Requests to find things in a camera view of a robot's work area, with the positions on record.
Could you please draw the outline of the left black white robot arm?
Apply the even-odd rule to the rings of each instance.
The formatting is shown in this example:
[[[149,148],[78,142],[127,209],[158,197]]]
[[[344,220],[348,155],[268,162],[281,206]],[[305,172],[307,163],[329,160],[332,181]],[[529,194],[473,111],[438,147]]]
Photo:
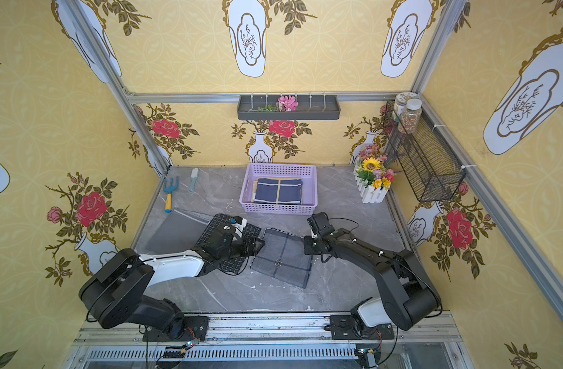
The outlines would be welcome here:
[[[146,295],[148,287],[180,278],[199,278],[239,260],[247,265],[265,242],[261,229],[244,218],[225,218],[211,224],[188,250],[162,255],[141,255],[127,248],[118,252],[80,289],[87,309],[86,321],[110,329],[124,323],[143,326],[145,339],[183,341],[206,338],[206,316],[186,318],[167,298]]]

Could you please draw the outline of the grey checked pillowcase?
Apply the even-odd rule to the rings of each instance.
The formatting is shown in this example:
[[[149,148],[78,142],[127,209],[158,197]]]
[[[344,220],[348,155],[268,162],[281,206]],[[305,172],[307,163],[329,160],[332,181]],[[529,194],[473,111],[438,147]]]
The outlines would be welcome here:
[[[306,255],[303,238],[274,228],[267,228],[265,245],[251,264],[261,273],[298,288],[306,288],[312,270],[312,255]]]

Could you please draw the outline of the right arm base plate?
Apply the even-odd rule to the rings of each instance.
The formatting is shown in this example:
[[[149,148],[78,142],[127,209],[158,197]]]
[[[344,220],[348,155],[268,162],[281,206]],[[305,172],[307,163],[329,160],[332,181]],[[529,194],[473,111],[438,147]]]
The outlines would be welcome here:
[[[324,327],[331,333],[332,340],[393,340],[395,331],[391,324],[380,324],[375,327],[366,326],[359,318],[352,315],[332,315]]]

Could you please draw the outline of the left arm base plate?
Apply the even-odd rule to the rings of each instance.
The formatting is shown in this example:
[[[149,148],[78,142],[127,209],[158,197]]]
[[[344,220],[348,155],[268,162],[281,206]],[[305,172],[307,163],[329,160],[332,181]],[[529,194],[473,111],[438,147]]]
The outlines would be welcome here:
[[[143,333],[142,339],[144,342],[168,342],[168,341],[192,341],[199,340],[201,342],[206,340],[206,335],[209,328],[209,316],[207,315],[192,315],[183,318],[184,328],[181,333],[175,337],[170,338],[167,334],[155,328],[150,328]]]

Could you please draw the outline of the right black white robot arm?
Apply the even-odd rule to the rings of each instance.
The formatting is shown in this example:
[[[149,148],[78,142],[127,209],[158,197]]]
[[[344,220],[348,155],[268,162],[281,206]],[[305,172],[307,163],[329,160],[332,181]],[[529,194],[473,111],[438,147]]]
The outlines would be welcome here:
[[[306,255],[348,261],[375,279],[378,298],[369,298],[352,309],[358,329],[393,324],[407,331],[422,319],[441,314],[441,298],[413,252],[377,248],[345,228],[334,228],[324,212],[312,215],[308,223],[311,234],[304,237]]]

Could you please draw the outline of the black grid pillowcase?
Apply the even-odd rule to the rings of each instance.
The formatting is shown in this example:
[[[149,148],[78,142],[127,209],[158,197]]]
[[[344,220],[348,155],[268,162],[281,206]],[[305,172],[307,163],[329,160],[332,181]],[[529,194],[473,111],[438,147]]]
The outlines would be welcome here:
[[[212,224],[219,225],[219,224],[222,224],[222,223],[226,223],[227,221],[230,221],[231,218],[233,218],[233,217],[230,216],[230,215],[225,215],[225,214],[215,215],[214,218],[209,222],[208,227]],[[255,226],[253,224],[249,224],[247,222],[247,225],[244,228],[243,238],[245,240],[249,240],[250,238],[260,238],[261,232],[262,232],[262,230],[259,227]],[[204,253],[200,249],[200,239],[197,241],[197,243],[192,248],[192,250],[194,252],[196,252],[197,254],[199,254],[205,262],[204,267],[202,268],[202,270],[199,273],[200,276],[207,275],[208,273],[213,272],[215,270],[219,270],[220,272],[223,272],[226,275],[237,276],[237,275],[240,275],[241,273],[243,273],[244,270],[246,269],[246,267],[249,265],[249,258],[250,257],[247,257],[247,258],[232,258],[232,259],[228,259],[228,260],[225,260],[225,259],[224,260],[216,260],[216,259],[210,257],[209,255],[207,255],[206,253]]]

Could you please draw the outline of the purple plastic basket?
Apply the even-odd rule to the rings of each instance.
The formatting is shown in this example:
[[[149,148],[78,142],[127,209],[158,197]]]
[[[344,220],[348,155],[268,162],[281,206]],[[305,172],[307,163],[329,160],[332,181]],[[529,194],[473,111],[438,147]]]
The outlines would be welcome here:
[[[318,205],[317,168],[252,163],[239,202],[248,213],[312,215]]]

